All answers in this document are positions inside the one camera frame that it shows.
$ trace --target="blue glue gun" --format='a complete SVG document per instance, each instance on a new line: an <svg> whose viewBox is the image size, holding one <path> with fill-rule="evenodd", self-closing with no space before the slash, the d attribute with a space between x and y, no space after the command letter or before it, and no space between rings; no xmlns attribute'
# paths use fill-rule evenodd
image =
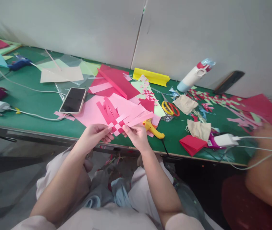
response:
<svg viewBox="0 0 272 230"><path fill-rule="evenodd" d="M15 55L15 56L18 58L18 60L15 62L12 62L12 64L8 65L8 68L10 70L16 71L16 70L19 70L20 68L22 68L23 66L32 65L32 61L29 60L28 58L25 58L19 54Z"/></svg>

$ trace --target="yellow folded paper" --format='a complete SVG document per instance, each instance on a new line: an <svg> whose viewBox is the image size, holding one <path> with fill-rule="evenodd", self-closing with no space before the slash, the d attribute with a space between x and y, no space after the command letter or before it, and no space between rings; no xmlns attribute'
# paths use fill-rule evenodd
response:
<svg viewBox="0 0 272 230"><path fill-rule="evenodd" d="M148 70L142 70L139 68L135 68L134 74L133 74L133 79L138 80L141 75L145 75L145 77L149 80L150 83L165 86L167 82L169 82L170 77L160 74L160 73L154 73Z"/></svg>

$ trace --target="glue gun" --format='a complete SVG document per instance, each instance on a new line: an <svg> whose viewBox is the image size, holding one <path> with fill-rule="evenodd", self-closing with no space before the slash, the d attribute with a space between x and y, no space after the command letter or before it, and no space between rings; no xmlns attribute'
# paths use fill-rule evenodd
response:
<svg viewBox="0 0 272 230"><path fill-rule="evenodd" d="M149 130L149 131L150 131L151 133L153 133L154 136L156 136L158 139L163 139L163 138L165 137L165 134L160 133L159 131L157 131L157 130L153 127L153 125L152 125L152 123L151 123L151 120L152 120L152 118L150 118L150 119L148 119L148 120L145 120L142 124L144 125L144 127L146 128L147 131Z"/></svg>
<svg viewBox="0 0 272 230"><path fill-rule="evenodd" d="M11 65L8 65L8 68L10 70L16 71L22 68L23 66L26 65L32 65L32 61L29 60L28 58L25 58L19 54L15 55L18 59L18 61L13 62Z"/></svg>

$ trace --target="sleeve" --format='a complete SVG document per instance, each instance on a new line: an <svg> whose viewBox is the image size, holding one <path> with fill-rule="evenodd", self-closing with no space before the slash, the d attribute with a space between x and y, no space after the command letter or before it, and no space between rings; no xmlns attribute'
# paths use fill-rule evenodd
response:
<svg viewBox="0 0 272 230"><path fill-rule="evenodd" d="M12 230L56 230L56 227L44 216L33 216L23 220Z"/></svg>
<svg viewBox="0 0 272 230"><path fill-rule="evenodd" d="M204 230L204 228L196 218L179 213L167 221L165 230Z"/></svg>

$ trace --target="table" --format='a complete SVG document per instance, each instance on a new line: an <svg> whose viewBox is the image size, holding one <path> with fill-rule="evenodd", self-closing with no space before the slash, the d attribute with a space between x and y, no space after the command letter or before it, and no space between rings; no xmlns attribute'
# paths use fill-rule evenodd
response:
<svg viewBox="0 0 272 230"><path fill-rule="evenodd" d="M14 52L18 52L24 57L29 58L34 63L47 59L45 51L39 48L33 47L21 47ZM62 56L60 53L52 52L51 55L54 58ZM14 59L10 59L7 62L10 64ZM116 67L122 70L129 71L130 74L133 73L132 70ZM8 69L0 68L5 74ZM22 69L11 72L8 74L8 78L19 84L45 91L56 91L56 86L54 83L40 83L41 71L34 66L26 66ZM82 87L88 88L91 85L92 80L88 79L85 85ZM167 83L167 87L154 85L153 87L161 92L167 93L171 86L175 89L179 82L170 80ZM53 113L58 111L62 99L57 93L41 93L35 92L24 87L13 84L5 79L0 81L0 87L4 87L8 90L8 96L3 99L3 101L9 103L10 105L19 108L22 111L39 114L47 118L57 118ZM212 93L212 90L206 88L197 88L198 91ZM154 92L156 98L162 102L163 98L161 94ZM88 94L86 100L90 99L93 95ZM228 109L214 104L213 114L207 114L207 122L212 124L212 127L217 127L221 132L229 132L236 136L246 136L247 133L238 127L236 123L229 122L227 118L237 118ZM165 145L170 155L177 157L186 157L192 159L200 159L212 162L221 161L221 163L228 163L226 159L222 159L222 154L224 150L213 151L211 149L202 149L194 157L191 157L185 149L179 143L179 140L184 136L188 135L185 131L187 125L187 119L192 119L191 116L185 115L181 112L179 117L175 117L171 122L167 123L165 121L160 121L158 126L158 131L165 134ZM56 143L58 139L60 142L66 144L71 144L76 141L85 129L85 126L81 124L78 120L70 121L64 119L62 121L46 121L39 118L31 117L26 114L16 115L14 111L6 111L4 116L0 117L0 128L9 130L10 132L17 132L20 138L23 135L27 135L28 138L35 139L37 135L42 136L42 141ZM156 137L148 137L149 143L152 149L159 154L165 154L165 149L159 139ZM241 145L254 146L253 140L242 140ZM116 137L111 146L126 149L135 149L133 144L128 138L124 138L123 135ZM235 147L232 148L227 156L231 162L235 165L246 165L251 158L254 150Z"/></svg>

